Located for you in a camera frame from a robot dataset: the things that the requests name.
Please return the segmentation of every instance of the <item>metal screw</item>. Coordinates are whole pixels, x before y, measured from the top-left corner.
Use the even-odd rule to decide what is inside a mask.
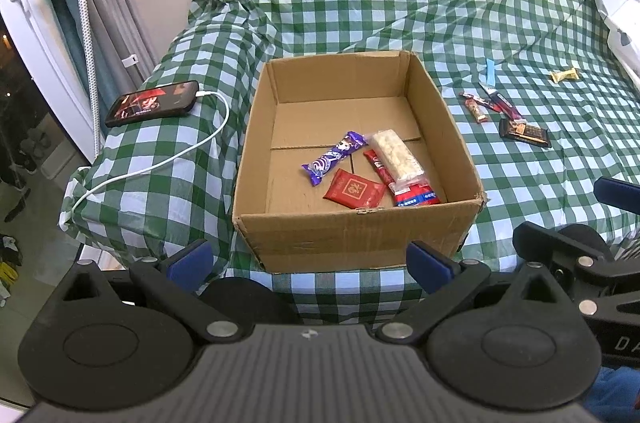
[[[593,259],[591,257],[583,255],[582,257],[578,257],[578,264],[584,266],[585,268],[588,268],[590,266],[593,266]]]
[[[389,322],[382,326],[382,334],[394,340],[404,340],[414,333],[412,326],[402,322]]]
[[[316,336],[318,336],[320,333],[318,333],[315,329],[305,329],[304,331],[302,331],[300,333],[300,335],[303,338],[306,338],[307,340],[311,340],[312,338],[315,338]]]
[[[598,310],[598,305],[593,300],[583,300],[578,304],[578,309],[584,315],[593,315]]]
[[[238,332],[238,326],[227,320],[219,320],[217,322],[210,323],[207,326],[207,332],[212,337],[228,338]]]

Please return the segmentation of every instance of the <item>blue wrapper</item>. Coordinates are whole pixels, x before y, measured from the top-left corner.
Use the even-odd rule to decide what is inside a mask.
[[[302,165],[302,167],[309,174],[311,184],[313,186],[318,186],[320,181],[322,181],[322,178],[328,174],[339,161],[343,160],[348,155],[353,154],[356,150],[364,147],[366,144],[367,142],[364,141],[363,136],[350,130],[338,145],[322,154],[312,163]]]

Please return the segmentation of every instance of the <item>red snack packet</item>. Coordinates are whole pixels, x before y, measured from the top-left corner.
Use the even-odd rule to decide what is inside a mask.
[[[356,208],[375,208],[385,193],[383,184],[374,183],[341,168],[331,181],[324,199],[332,200],[352,210]]]
[[[366,150],[364,157],[373,166],[383,183],[394,196],[396,206],[417,206],[418,204],[439,204],[440,200],[428,184],[412,184],[408,188],[396,189],[394,178],[386,169],[385,165],[378,159],[376,151]]]

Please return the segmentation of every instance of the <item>cardboard box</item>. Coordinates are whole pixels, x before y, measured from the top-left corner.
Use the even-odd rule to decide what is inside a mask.
[[[426,169],[442,204],[350,210],[323,199],[300,167],[348,130],[392,128]],[[339,166],[378,181],[363,150]],[[486,202],[447,105],[406,51],[325,54],[267,63],[260,74],[234,196],[233,222],[270,273],[404,265],[409,241],[453,255]]]

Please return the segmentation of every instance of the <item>smartphone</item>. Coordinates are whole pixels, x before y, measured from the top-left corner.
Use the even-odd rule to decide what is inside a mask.
[[[199,89],[198,82],[191,80],[124,94],[115,101],[104,124],[111,128],[145,119],[183,116],[196,103]]]

